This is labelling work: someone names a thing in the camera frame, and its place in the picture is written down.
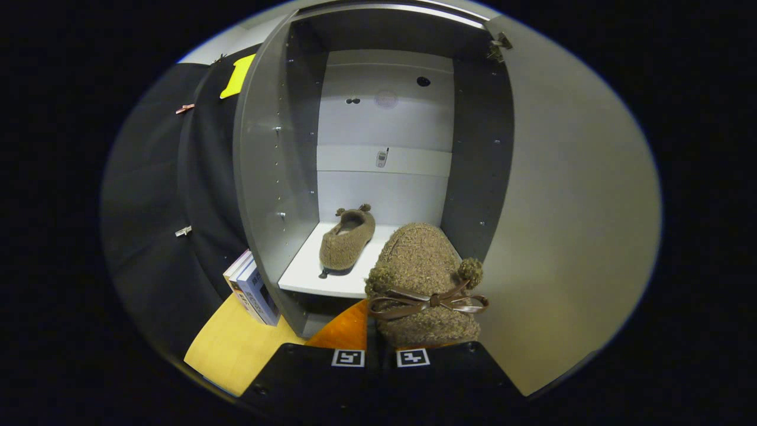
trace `ribbon bow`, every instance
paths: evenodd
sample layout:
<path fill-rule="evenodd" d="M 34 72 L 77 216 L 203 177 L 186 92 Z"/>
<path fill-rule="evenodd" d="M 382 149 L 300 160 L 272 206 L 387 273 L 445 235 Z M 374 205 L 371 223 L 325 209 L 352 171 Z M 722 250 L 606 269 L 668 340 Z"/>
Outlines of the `ribbon bow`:
<path fill-rule="evenodd" d="M 446 293 L 434 293 L 430 296 L 409 290 L 391 289 L 387 294 L 397 297 L 382 296 L 370 299 L 368 301 L 368 313 L 379 319 L 390 320 L 417 314 L 424 309 L 434 308 L 436 306 L 443 306 L 451 311 L 467 312 L 469 314 L 483 312 L 489 306 L 489 300 L 486 297 L 464 296 L 463 294 L 458 294 L 468 282 L 469 280 L 463 280 L 457 285 L 457 287 Z M 481 306 L 463 305 L 461 303 L 468 299 L 478 300 L 481 303 Z M 403 303 L 405 306 L 386 312 L 378 312 L 373 309 L 373 306 L 375 306 L 376 303 L 389 301 Z"/>

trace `yellow tag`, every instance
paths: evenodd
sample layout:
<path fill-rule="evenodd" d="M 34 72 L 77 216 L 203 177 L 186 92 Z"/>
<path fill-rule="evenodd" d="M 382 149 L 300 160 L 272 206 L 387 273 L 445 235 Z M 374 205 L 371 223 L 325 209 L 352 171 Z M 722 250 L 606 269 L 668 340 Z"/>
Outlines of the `yellow tag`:
<path fill-rule="evenodd" d="M 226 86 L 223 92 L 221 92 L 221 99 L 228 98 L 229 96 L 233 96 L 241 92 L 241 84 L 245 81 L 247 70 L 250 69 L 250 64 L 252 64 L 253 59 L 255 59 L 255 54 L 240 58 L 234 63 L 234 72 L 232 73 L 232 77 L 229 79 L 229 84 Z"/>

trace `black cloth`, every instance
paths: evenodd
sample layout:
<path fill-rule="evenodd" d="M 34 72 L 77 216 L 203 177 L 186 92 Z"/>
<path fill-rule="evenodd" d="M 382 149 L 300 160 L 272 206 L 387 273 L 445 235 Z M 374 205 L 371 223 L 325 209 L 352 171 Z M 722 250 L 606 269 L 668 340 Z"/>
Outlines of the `black cloth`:
<path fill-rule="evenodd" d="M 124 122 L 105 171 L 111 280 L 151 343 L 179 359 L 231 294 L 223 272 L 248 246 L 232 165 L 238 96 L 220 93 L 234 61 L 258 47 L 210 66 L 173 65 Z M 175 235 L 190 225 L 189 235 Z"/>
<path fill-rule="evenodd" d="M 132 110 L 116 139 L 101 192 L 101 235 L 111 280 L 145 337 L 183 358 L 222 300 L 202 274 L 178 191 L 179 135 L 209 67 L 176 64 Z"/>
<path fill-rule="evenodd" d="M 220 98 L 234 62 L 257 52 L 242 49 L 211 65 L 188 111 L 179 146 L 179 192 L 192 225 L 191 241 L 205 274 L 225 299 L 223 272 L 247 249 L 236 198 L 232 147 L 239 95 Z"/>

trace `screw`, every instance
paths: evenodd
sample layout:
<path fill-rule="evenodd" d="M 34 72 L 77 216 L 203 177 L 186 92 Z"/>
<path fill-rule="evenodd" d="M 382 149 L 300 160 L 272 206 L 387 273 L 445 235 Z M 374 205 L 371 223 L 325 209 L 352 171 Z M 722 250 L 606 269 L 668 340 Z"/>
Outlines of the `screw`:
<path fill-rule="evenodd" d="M 265 395 L 268 394 L 268 389 L 266 389 L 265 387 L 260 386 L 259 384 L 256 384 L 255 385 L 255 393 L 257 393 L 258 395 L 261 395 L 261 396 L 265 396 Z"/>

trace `mobile phone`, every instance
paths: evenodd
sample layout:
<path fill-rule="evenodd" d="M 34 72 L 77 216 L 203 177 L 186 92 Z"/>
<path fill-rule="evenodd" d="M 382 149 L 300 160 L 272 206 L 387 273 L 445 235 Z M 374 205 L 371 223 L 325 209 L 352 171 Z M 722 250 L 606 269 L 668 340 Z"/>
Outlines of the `mobile phone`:
<path fill-rule="evenodd" d="M 376 167 L 382 168 L 386 165 L 386 158 L 389 156 L 389 148 L 386 151 L 379 151 L 376 156 Z"/>

